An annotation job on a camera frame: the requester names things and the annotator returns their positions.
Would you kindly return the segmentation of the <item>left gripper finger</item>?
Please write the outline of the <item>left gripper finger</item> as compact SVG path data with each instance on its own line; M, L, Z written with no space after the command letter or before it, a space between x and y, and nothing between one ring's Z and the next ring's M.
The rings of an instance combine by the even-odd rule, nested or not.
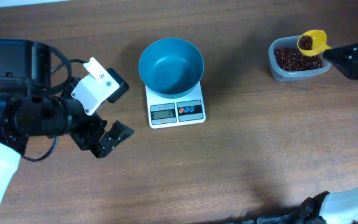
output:
M129 90L129 85L113 68L108 68L107 72L119 84L119 88L107 98L109 103L115 103Z
M133 134L134 130L132 128L122 124L120 121L115 121L112 124L112 128L104 133L96 145L91 146L90 151L95 158L104 158Z

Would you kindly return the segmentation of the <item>yellow measuring scoop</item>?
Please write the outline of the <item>yellow measuring scoop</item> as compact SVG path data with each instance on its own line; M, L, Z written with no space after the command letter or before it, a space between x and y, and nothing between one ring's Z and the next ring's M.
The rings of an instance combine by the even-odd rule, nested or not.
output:
M311 37L312 39L310 50L301 48L300 42L304 36ZM325 50L331 49L331 47L327 44L327 41L327 35L324 30L313 29L300 35L296 45L303 55L313 57L323 53Z

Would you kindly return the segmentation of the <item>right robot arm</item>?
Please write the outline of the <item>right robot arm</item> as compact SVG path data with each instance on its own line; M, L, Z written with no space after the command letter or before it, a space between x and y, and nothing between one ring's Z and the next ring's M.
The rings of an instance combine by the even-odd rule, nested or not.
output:
M344 47L330 47L323 30L309 30L297 42L305 56L320 55L350 80L358 80L358 43ZM319 216L326 223L358 223L358 187L328 194L321 205Z

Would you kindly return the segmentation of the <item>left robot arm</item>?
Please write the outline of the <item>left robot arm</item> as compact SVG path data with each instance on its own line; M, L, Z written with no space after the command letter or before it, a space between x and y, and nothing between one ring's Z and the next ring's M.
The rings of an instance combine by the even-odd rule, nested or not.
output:
M97 109L129 88L112 68L83 61L87 75L73 76L72 60L55 47L24 39L0 40L0 204L29 138L57 142L69 135L83 151L106 157L133 135L119 121L107 128Z

